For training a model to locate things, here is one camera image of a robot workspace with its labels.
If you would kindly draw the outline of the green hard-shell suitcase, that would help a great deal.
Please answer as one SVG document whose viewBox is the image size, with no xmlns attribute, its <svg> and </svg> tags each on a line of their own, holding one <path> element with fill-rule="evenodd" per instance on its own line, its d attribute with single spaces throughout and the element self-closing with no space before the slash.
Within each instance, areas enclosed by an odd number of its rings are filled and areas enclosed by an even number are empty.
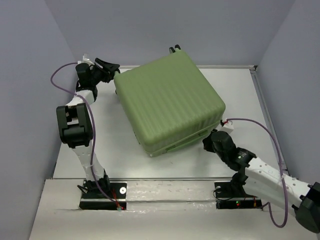
<svg viewBox="0 0 320 240">
<path fill-rule="evenodd" d="M 115 91 L 143 150 L 156 157 L 204 138 L 226 104 L 179 45 L 114 76 Z"/>
</svg>

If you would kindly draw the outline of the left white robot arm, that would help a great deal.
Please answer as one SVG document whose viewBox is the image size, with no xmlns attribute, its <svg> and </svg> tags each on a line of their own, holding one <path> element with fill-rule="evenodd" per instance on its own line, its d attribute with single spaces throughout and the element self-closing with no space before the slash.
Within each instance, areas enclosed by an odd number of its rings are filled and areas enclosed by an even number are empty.
<svg viewBox="0 0 320 240">
<path fill-rule="evenodd" d="M 59 137 L 73 150 L 83 167 L 86 182 L 80 189 L 84 193 L 110 199 L 111 183 L 95 153 L 96 125 L 90 106 L 97 100 L 97 85 L 112 81 L 120 66 L 99 58 L 91 61 L 86 56 L 73 65 L 77 75 L 73 91 L 53 84 L 72 95 L 69 103 L 56 108 Z"/>
</svg>

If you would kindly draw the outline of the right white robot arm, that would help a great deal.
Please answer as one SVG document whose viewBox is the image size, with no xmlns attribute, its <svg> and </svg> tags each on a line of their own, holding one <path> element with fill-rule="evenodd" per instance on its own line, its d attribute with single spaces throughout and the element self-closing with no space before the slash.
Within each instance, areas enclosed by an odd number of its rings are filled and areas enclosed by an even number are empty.
<svg viewBox="0 0 320 240">
<path fill-rule="evenodd" d="M 237 147 L 225 131 L 213 130 L 202 143 L 205 151 L 216 154 L 235 172 L 220 192 L 262 198 L 294 216 L 308 231 L 320 232 L 319 182 L 307 183 L 281 172 L 253 152 Z"/>
</svg>

